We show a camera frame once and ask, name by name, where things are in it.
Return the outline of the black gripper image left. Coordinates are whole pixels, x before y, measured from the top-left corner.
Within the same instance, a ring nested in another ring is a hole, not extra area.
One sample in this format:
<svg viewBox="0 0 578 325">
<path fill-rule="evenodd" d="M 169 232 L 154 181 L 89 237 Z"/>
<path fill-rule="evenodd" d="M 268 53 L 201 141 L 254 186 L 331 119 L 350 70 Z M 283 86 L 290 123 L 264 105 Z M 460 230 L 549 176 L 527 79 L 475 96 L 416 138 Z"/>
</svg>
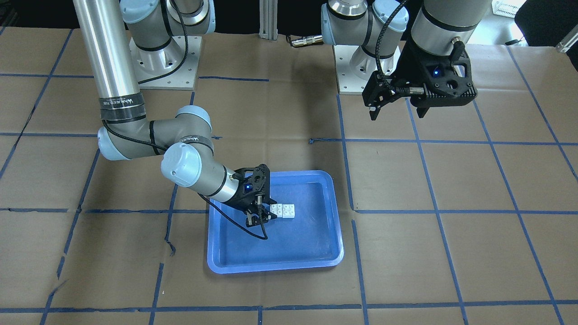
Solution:
<svg viewBox="0 0 578 325">
<path fill-rule="evenodd" d="M 269 211 L 269 205 L 277 204 L 270 198 L 270 170 L 265 164 L 254 168 L 240 168 L 234 171 L 233 179 L 238 180 L 238 188 L 228 205 L 246 213 L 246 226 L 261 225 L 277 217 Z"/>
</svg>

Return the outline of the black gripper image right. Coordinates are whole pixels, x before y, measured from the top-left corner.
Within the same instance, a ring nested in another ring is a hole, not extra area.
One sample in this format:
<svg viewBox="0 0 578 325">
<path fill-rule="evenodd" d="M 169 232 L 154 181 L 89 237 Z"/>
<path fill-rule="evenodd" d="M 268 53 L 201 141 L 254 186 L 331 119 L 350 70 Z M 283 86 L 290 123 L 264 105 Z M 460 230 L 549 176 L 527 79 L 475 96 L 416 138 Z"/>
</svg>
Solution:
<svg viewBox="0 0 578 325">
<path fill-rule="evenodd" d="M 430 107 L 464 106 L 478 95 L 471 78 L 471 61 L 465 43 L 450 45 L 447 56 L 438 56 L 421 49 L 413 39 L 404 45 L 393 77 L 372 72 L 363 89 L 363 101 L 369 107 L 371 120 L 376 120 L 380 109 L 396 101 L 392 88 L 421 87 L 423 94 L 410 95 L 419 119 Z"/>
</svg>

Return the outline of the silver robot arm image left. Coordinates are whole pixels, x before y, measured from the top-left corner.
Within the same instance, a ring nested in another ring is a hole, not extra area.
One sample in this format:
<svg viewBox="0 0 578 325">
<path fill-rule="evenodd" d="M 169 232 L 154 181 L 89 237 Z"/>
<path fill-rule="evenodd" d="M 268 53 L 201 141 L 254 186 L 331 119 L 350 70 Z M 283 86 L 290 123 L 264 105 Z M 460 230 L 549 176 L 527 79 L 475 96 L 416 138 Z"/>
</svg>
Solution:
<svg viewBox="0 0 578 325">
<path fill-rule="evenodd" d="M 101 154 L 108 160 L 163 156 L 162 174 L 247 216 L 246 226 L 283 216 L 270 197 L 266 165 L 231 170 L 214 158 L 209 114 L 180 108 L 173 119 L 148 120 L 140 87 L 184 72 L 193 36 L 214 31 L 210 0 L 75 0 L 74 7 L 93 70 L 103 126 Z"/>
</svg>

